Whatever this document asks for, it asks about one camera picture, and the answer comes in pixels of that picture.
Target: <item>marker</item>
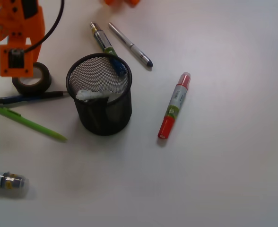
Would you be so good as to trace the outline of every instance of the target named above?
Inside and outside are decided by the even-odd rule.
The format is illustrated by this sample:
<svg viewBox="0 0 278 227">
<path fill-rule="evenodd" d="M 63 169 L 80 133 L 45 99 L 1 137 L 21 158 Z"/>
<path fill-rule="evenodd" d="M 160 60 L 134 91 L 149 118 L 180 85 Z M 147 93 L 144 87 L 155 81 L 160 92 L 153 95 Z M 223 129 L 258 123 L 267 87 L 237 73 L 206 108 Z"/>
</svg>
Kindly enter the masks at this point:
<svg viewBox="0 0 278 227">
<path fill-rule="evenodd" d="M 173 128 L 174 122 L 177 119 L 181 106 L 184 102 L 190 81 L 191 75 L 188 72 L 183 73 L 180 77 L 180 80 L 176 85 L 173 96 L 165 113 L 160 131 L 158 133 L 158 137 L 160 139 L 168 138 Z"/>
<path fill-rule="evenodd" d="M 67 94 L 67 91 L 51 91 L 45 92 L 40 96 L 10 96 L 10 97 L 3 97 L 0 98 L 0 104 L 8 105 L 12 103 L 20 103 L 23 101 L 34 101 L 40 99 L 47 99 L 47 98 L 57 98 L 63 97 L 64 94 Z"/>
<path fill-rule="evenodd" d="M 29 180 L 22 175 L 0 172 L 0 188 L 6 190 L 26 190 Z"/>
<path fill-rule="evenodd" d="M 109 54 L 118 56 L 116 51 L 112 47 L 109 39 L 106 37 L 104 31 L 101 30 L 101 28 L 99 27 L 99 25 L 96 22 L 91 22 L 91 29 L 92 29 L 94 38 L 97 40 L 102 51 L 104 53 L 109 53 Z M 110 62 L 112 64 L 114 70 L 118 74 L 118 76 L 123 77 L 126 73 L 126 69 L 125 69 L 124 65 L 120 61 L 118 61 L 114 58 L 111 58 Z"/>
<path fill-rule="evenodd" d="M 51 136 L 51 137 L 53 137 L 55 139 L 58 139 L 58 140 L 63 140 L 63 141 L 67 140 L 67 138 L 65 138 L 64 136 L 60 135 L 59 133 L 56 133 L 56 132 L 54 132 L 54 131 L 52 131 L 50 129 L 47 129 L 47 128 L 39 125 L 39 124 L 36 124 L 36 123 L 34 123 L 32 121 L 29 121 L 26 118 L 23 118 L 21 116 L 21 114 L 15 112 L 13 110 L 10 110 L 8 108 L 0 107 L 0 114 L 5 116 L 5 117 L 8 117 L 8 118 L 10 118 L 10 119 L 20 123 L 20 124 L 23 124 L 23 125 L 25 125 L 25 126 L 27 126 L 29 128 L 32 128 L 32 129 L 34 129 L 34 130 L 36 130 L 38 132 L 41 132 L 41 133 L 43 133 L 43 134 L 45 134 L 47 136 Z"/>
<path fill-rule="evenodd" d="M 152 68 L 152 61 L 135 45 L 133 44 L 118 28 L 116 28 L 111 22 L 109 28 L 122 40 L 122 42 L 146 65 Z"/>
</svg>

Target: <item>red marker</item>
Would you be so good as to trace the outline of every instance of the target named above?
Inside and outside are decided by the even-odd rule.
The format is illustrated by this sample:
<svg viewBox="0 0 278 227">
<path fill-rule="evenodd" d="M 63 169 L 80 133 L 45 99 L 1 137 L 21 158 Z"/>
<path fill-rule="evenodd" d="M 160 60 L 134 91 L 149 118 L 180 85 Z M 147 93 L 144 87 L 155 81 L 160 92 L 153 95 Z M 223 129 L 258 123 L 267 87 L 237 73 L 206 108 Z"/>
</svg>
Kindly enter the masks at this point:
<svg viewBox="0 0 278 227">
<path fill-rule="evenodd" d="M 160 139 L 168 138 L 169 133 L 173 128 L 175 120 L 177 119 L 178 113 L 184 102 L 190 81 L 191 81 L 191 75 L 188 72 L 183 73 L 182 76 L 180 77 L 180 80 L 176 85 L 175 91 L 173 93 L 167 111 L 165 113 L 160 131 L 158 133 L 158 137 Z"/>
</svg>

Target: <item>green mechanical pencil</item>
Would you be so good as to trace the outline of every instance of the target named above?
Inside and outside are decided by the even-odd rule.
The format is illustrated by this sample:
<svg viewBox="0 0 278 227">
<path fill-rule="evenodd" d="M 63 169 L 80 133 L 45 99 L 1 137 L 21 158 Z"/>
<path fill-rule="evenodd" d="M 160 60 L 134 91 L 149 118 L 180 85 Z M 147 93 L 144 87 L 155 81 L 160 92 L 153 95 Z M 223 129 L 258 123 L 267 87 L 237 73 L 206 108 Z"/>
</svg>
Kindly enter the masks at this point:
<svg viewBox="0 0 278 227">
<path fill-rule="evenodd" d="M 36 124 L 32 121 L 29 121 L 27 120 L 26 118 L 23 118 L 21 116 L 21 114 L 19 113 L 16 113 L 15 111 L 12 111 L 8 108 L 5 108 L 5 107 L 0 107 L 0 114 L 5 116 L 5 117 L 8 117 L 9 119 L 12 119 L 20 124 L 23 124 L 31 129 L 34 129 L 38 132 L 41 132 L 47 136 L 51 136 L 55 139 L 58 139 L 58 140 L 63 140 L 63 141 L 66 141 L 67 138 L 65 138 L 64 136 L 60 135 L 59 133 L 56 133 L 50 129 L 47 129 L 39 124 Z"/>
</svg>

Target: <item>pen clip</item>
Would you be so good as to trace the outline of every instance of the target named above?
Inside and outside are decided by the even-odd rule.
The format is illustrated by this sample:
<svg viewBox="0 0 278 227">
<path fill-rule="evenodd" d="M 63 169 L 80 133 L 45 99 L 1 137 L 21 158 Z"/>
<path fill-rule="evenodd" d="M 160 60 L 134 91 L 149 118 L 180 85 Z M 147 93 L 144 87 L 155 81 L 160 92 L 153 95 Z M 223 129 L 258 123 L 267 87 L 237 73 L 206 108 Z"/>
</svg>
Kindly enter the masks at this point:
<svg viewBox="0 0 278 227">
<path fill-rule="evenodd" d="M 11 112 L 12 114 L 17 115 L 18 117 L 21 117 L 21 114 L 15 112 L 15 111 L 13 111 L 13 110 L 10 110 L 10 109 L 8 109 L 8 108 L 6 108 L 6 109 L 7 109 L 8 112 Z"/>
</svg>

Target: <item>black cable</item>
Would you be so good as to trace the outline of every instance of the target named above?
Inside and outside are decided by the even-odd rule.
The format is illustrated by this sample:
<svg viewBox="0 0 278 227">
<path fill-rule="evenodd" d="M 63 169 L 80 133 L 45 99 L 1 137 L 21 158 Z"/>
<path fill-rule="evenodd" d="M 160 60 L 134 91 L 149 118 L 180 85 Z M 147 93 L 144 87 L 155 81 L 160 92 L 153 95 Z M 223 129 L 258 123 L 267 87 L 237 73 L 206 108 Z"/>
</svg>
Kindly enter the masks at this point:
<svg viewBox="0 0 278 227">
<path fill-rule="evenodd" d="M 32 50 L 34 50 L 35 48 L 37 48 L 38 46 L 40 46 L 47 38 L 50 37 L 50 35 L 53 33 L 53 31 L 55 30 L 55 28 L 57 27 L 57 25 L 59 24 L 59 21 L 62 17 L 62 13 L 63 13 L 63 9 L 64 9 L 64 0 L 61 0 L 61 6 L 60 6 L 60 11 L 59 14 L 57 16 L 57 19 L 54 23 L 54 25 L 52 26 L 52 28 L 49 30 L 49 32 L 44 36 L 44 38 L 42 38 L 42 40 L 40 40 L 38 43 L 32 45 L 31 47 L 29 47 L 28 49 L 25 50 L 25 53 L 30 52 Z"/>
</svg>

